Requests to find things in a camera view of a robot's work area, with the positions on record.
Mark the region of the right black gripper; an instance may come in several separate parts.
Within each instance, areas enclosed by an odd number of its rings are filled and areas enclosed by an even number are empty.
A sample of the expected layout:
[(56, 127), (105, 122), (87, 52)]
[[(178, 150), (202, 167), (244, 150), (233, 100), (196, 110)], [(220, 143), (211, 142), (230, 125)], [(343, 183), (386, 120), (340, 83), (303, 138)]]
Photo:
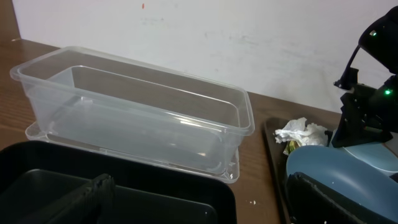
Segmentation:
[(397, 132), (397, 75), (376, 89), (358, 83), (358, 72), (348, 68), (335, 82), (346, 93), (340, 98), (342, 115), (331, 140), (334, 147), (387, 142)]

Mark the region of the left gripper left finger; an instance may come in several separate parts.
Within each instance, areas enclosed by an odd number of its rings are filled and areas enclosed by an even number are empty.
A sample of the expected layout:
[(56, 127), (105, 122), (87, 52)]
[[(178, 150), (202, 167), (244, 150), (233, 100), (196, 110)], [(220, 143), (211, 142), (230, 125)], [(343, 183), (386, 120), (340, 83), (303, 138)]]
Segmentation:
[(113, 216), (114, 179), (101, 174), (44, 208), (26, 215), (17, 224), (102, 224)]

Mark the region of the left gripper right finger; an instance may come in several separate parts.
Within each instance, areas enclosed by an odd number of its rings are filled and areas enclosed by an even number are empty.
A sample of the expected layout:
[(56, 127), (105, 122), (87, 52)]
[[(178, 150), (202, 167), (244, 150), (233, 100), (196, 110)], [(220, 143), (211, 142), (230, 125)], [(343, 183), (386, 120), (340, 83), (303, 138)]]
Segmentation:
[(292, 223), (395, 223), (302, 172), (287, 178), (285, 193)]

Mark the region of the light blue bowl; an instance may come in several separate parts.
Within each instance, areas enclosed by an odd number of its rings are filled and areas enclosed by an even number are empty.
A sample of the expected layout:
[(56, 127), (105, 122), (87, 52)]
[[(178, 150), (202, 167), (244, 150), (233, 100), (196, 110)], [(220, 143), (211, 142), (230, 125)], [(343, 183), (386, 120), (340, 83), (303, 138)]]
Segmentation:
[(355, 157), (387, 176), (397, 173), (397, 133), (387, 142), (337, 147), (338, 150)]

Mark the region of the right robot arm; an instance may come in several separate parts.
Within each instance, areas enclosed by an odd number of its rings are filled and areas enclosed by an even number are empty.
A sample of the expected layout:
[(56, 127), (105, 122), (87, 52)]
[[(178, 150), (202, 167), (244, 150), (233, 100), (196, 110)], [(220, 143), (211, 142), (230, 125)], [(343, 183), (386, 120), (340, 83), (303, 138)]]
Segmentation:
[[(358, 81), (351, 66), (359, 49), (385, 66), (392, 76), (379, 88)], [(334, 86), (345, 90), (339, 126), (331, 139), (334, 147), (387, 142), (397, 132), (397, 7), (372, 23), (361, 35), (341, 78)]]

